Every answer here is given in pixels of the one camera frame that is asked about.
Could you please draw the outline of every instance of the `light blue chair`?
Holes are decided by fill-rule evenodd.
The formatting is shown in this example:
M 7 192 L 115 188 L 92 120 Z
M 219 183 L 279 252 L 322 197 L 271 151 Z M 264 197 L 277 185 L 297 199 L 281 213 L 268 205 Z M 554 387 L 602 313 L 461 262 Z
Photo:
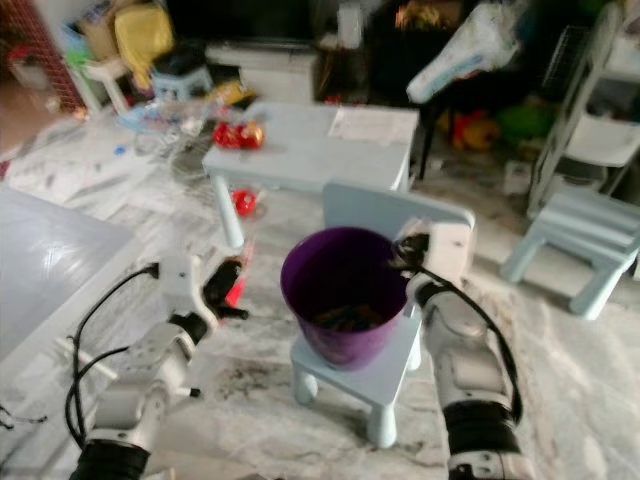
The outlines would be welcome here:
M 584 189 L 565 187 L 553 195 L 527 235 L 502 265 L 500 275 L 517 283 L 545 244 L 591 262 L 595 274 L 569 304 L 595 320 L 620 276 L 640 250 L 640 208 Z

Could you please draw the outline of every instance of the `paper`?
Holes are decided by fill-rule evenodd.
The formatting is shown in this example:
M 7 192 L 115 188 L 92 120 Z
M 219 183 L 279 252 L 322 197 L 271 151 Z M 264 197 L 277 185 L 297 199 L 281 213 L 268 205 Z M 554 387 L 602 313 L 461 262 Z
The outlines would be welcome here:
M 385 145 L 393 142 L 408 144 L 413 138 L 416 120 L 413 111 L 340 108 L 329 129 L 329 136 Z

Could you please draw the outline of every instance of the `stool leg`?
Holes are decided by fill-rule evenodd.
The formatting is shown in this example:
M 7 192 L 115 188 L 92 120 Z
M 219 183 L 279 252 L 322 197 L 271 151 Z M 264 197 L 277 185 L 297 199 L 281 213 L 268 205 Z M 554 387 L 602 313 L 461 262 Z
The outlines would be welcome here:
M 293 365 L 293 396 L 301 405 L 313 402 L 318 394 L 316 377 Z
M 367 424 L 369 441 L 380 448 L 389 448 L 396 442 L 396 414 L 394 405 L 374 405 Z
M 573 300 L 569 303 L 569 310 L 576 315 L 580 315 L 585 320 L 598 318 L 618 280 L 620 280 L 620 276 L 625 271 L 626 268 L 596 271 L 587 286 L 573 297 Z
M 231 248 L 240 248 L 244 244 L 244 235 L 242 234 L 238 213 L 231 200 L 227 180 L 220 175 L 216 175 L 213 178 L 213 186 L 218 200 L 218 211 L 220 212 L 224 233 L 227 236 L 227 243 Z
M 543 236 L 529 230 L 511 256 L 502 264 L 500 276 L 511 283 L 518 283 L 524 277 L 529 263 L 544 244 Z
M 420 353 L 420 330 L 421 329 L 418 330 L 418 334 L 413 341 L 413 345 L 411 346 L 411 353 L 409 354 L 409 361 L 407 362 L 407 370 L 409 370 L 410 372 L 417 370 L 422 363 L 422 354 Z
M 111 103 L 113 104 L 113 108 L 118 113 L 118 115 L 124 115 L 129 111 L 129 104 L 127 103 L 127 99 L 122 95 L 122 90 L 118 86 L 118 83 L 115 80 L 106 80 L 104 82 L 104 87 L 109 94 L 109 98 L 111 99 Z

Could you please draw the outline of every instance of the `light blue stool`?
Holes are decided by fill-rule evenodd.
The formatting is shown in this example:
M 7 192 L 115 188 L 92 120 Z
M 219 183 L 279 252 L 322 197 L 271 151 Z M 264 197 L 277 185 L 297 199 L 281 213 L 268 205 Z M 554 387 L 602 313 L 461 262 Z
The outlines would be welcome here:
M 620 276 L 640 250 L 640 208 L 588 190 L 565 187 L 553 195 L 527 235 L 502 265 L 500 275 L 517 283 L 540 247 L 552 245 L 591 262 L 595 275 L 569 304 L 595 320 Z
M 213 81 L 204 65 L 182 76 L 153 71 L 151 83 L 156 98 L 181 102 L 191 99 L 194 90 L 200 89 L 207 93 L 213 89 Z
M 393 445 L 397 437 L 395 402 L 405 372 L 420 366 L 420 317 L 404 317 L 389 344 L 363 369 L 336 370 L 320 358 L 302 335 L 291 347 L 293 395 L 298 403 L 311 403 L 320 379 L 371 406 L 367 437 L 380 448 Z
M 389 239 L 394 239 L 407 222 L 416 218 L 459 225 L 469 232 L 475 225 L 473 214 L 455 205 L 351 182 L 328 183 L 322 191 L 322 203 L 326 227 L 366 228 Z M 467 246 L 460 244 L 460 255 L 469 256 Z M 443 271 L 436 273 L 448 276 Z M 292 387 L 298 403 L 309 404 L 314 400 L 320 379 L 368 404 L 371 411 L 367 437 L 380 448 L 393 445 L 398 434 L 394 412 L 398 392 L 406 372 L 415 370 L 421 362 L 421 322 L 410 311 L 411 306 L 384 350 L 365 368 L 353 372 L 329 366 L 311 350 L 302 335 L 298 336 L 291 348 Z

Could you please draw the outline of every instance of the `yellow bag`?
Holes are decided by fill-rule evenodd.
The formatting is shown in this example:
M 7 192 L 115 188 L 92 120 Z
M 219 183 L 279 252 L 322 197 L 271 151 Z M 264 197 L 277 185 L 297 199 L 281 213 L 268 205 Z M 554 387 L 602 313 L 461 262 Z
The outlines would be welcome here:
M 173 48 L 169 16 L 161 7 L 137 5 L 118 13 L 115 26 L 120 56 L 133 72 L 135 85 L 150 90 L 153 61 Z

